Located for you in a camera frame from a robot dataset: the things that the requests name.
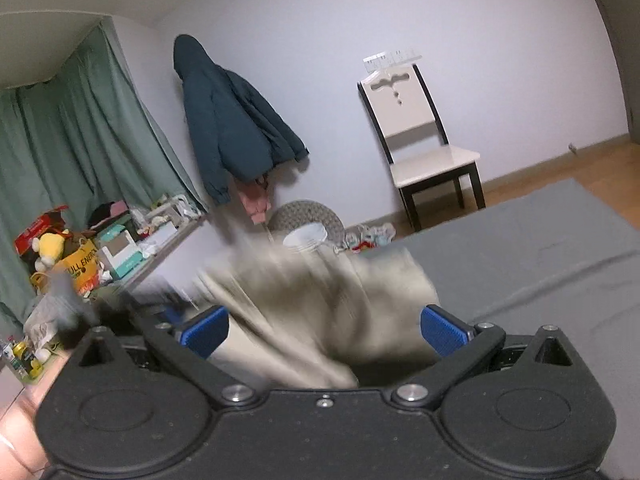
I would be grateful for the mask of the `beige t-shirt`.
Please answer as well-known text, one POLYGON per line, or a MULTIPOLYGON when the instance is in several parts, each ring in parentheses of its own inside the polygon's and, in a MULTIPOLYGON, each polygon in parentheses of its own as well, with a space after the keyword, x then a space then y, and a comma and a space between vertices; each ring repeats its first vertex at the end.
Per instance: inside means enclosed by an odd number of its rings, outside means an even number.
POLYGON ((259 243, 206 266, 195 290, 229 312, 209 362, 256 389, 379 385, 439 359, 420 330, 437 292, 405 249, 368 257, 259 243))

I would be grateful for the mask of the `curved windowsill shelf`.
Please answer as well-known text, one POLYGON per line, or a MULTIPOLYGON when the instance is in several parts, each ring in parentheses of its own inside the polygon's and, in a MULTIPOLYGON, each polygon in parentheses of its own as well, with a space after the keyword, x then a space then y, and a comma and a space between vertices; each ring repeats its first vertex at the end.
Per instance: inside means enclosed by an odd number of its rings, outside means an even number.
POLYGON ((158 230, 160 239, 156 240, 155 236, 151 236, 151 241, 144 240, 139 245, 142 246, 142 252, 148 256, 143 259, 142 263, 135 266, 121 280, 112 281, 110 284, 101 286, 93 292, 89 292, 87 300, 97 300, 105 297, 109 292, 113 294, 121 290, 134 289, 140 285, 188 236, 202 226, 205 217, 184 222, 175 229, 171 235, 168 235, 164 228, 158 230))

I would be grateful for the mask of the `teal white cardboard box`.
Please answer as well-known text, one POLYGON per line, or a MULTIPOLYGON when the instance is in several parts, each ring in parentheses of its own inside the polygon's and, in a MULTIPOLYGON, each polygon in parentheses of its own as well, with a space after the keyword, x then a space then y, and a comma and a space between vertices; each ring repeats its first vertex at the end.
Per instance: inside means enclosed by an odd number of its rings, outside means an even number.
POLYGON ((114 280, 121 280, 143 262, 140 247, 126 226, 114 224, 96 236, 98 257, 114 280))

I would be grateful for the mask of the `grey bed sheet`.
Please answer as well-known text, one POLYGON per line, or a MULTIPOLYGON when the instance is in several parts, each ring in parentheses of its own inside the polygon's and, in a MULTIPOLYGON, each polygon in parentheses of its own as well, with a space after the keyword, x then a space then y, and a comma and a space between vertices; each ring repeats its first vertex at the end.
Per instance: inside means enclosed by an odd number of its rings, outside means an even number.
POLYGON ((366 252, 410 252, 440 304, 509 334, 544 324, 574 344, 617 418, 603 469, 639 475, 639 232, 574 180, 366 252))

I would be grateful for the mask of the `yellow cardboard box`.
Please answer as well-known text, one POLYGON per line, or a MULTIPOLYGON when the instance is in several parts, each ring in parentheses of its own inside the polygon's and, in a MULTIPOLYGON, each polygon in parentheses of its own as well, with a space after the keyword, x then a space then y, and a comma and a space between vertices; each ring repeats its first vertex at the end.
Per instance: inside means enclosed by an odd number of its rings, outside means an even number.
POLYGON ((76 252, 60 260, 53 270, 66 271, 72 279, 76 292, 84 296, 100 284, 98 248, 92 240, 82 240, 76 252))

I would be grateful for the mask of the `white plastic bucket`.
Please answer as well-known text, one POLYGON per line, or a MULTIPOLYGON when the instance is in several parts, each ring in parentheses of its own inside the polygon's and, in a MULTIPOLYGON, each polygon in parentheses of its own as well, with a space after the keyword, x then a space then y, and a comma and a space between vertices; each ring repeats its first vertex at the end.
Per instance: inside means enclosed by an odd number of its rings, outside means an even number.
POLYGON ((313 252, 328 240, 329 233, 320 222, 300 226, 282 240, 283 246, 293 252, 313 252))

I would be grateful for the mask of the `pink hanging garment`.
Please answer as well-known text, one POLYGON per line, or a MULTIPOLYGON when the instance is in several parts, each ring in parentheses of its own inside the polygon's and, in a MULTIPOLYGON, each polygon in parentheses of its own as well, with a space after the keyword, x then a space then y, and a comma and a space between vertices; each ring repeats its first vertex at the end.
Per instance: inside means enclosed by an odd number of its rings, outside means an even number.
POLYGON ((241 204, 254 224, 264 224, 271 209, 268 177, 264 174, 250 182, 235 181, 241 204))

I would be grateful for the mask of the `yellow plush toy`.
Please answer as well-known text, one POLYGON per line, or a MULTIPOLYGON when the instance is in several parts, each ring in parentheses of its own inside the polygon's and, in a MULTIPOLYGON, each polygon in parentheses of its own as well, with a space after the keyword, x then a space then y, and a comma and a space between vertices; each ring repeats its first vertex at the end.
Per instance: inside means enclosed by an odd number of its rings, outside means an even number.
POLYGON ((59 232, 45 232, 32 239, 32 250, 37 254, 35 270, 47 272, 63 257, 66 238, 70 233, 65 230, 59 232))

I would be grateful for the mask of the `round grey woven stool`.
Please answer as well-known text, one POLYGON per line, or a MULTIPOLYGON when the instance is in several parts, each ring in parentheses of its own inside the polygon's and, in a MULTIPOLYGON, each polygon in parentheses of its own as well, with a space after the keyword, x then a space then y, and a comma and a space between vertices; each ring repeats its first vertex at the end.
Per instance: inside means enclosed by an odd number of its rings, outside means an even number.
POLYGON ((346 230, 340 217, 314 200, 293 200, 282 205, 271 215, 267 226, 271 232, 288 234, 308 223, 321 223, 334 244, 344 240, 346 230))

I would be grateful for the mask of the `white black wooden chair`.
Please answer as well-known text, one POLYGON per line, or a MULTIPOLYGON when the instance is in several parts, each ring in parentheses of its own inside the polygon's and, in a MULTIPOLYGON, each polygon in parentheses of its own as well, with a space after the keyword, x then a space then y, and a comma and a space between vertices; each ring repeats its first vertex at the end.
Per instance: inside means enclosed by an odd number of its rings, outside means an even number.
POLYGON ((458 206, 464 208, 462 180, 469 179, 475 205, 486 207, 480 154, 450 142, 419 66, 376 70, 357 89, 413 231, 422 229, 416 196, 443 184, 454 187, 458 206))

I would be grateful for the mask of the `dark teal hanging jacket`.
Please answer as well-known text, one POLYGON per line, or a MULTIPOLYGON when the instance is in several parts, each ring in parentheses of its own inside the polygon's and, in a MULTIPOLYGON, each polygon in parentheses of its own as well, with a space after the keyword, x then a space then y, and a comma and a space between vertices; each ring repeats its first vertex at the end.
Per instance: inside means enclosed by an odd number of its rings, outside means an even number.
POLYGON ((264 96, 215 63, 194 37, 177 36, 172 59, 198 171, 215 205, 230 202, 230 178, 251 184, 308 157, 303 140, 264 96))

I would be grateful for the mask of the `green curtain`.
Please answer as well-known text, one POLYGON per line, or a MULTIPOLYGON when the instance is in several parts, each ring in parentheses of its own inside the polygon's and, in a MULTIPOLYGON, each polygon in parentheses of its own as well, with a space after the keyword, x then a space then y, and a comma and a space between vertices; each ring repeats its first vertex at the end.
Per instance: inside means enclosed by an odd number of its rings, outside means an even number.
POLYGON ((40 214, 68 208, 74 229, 106 202, 204 203, 140 101, 109 18, 50 80, 1 93, 1 335, 21 333, 35 292, 14 240, 40 214))

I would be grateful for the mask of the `white wall socket strip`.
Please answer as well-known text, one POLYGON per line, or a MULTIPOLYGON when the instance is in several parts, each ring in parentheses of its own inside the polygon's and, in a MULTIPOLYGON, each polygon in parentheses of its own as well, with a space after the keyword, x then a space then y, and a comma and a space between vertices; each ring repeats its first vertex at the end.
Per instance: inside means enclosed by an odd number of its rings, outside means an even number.
POLYGON ((367 73, 372 74, 377 70, 384 70, 384 68, 390 66, 411 63, 420 60, 420 58, 422 58, 422 55, 420 55, 416 49, 409 48, 378 52, 367 56, 362 62, 367 73))

